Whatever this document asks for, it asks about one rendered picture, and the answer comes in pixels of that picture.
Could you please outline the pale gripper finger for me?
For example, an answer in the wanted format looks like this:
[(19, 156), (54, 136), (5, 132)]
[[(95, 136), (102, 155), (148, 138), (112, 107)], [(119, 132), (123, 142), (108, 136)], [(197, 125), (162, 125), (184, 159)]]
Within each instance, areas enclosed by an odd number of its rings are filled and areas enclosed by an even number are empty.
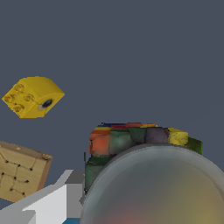
[(84, 171), (65, 170), (54, 185), (0, 210), (0, 224), (62, 224), (80, 218), (84, 184)]

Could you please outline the wooden board with holes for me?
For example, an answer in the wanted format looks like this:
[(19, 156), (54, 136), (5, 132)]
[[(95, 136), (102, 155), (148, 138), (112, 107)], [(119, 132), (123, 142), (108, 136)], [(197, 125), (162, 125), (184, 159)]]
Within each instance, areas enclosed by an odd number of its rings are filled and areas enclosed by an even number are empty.
[(0, 199), (17, 202), (46, 182), (53, 156), (0, 141)]

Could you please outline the yellow toy brick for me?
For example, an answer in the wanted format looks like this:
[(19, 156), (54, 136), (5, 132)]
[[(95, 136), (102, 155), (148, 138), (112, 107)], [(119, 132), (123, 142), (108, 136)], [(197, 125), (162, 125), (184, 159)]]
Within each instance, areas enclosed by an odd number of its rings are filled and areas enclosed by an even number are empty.
[(2, 98), (19, 118), (39, 118), (63, 97), (65, 93), (46, 77), (27, 77), (16, 83)]

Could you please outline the translucent grey dome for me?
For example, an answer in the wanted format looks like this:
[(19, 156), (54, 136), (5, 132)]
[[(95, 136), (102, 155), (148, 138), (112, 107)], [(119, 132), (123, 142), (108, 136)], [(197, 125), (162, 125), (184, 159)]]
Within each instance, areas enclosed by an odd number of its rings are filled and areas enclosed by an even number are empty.
[(132, 147), (96, 176), (80, 224), (224, 224), (224, 171), (182, 146)]

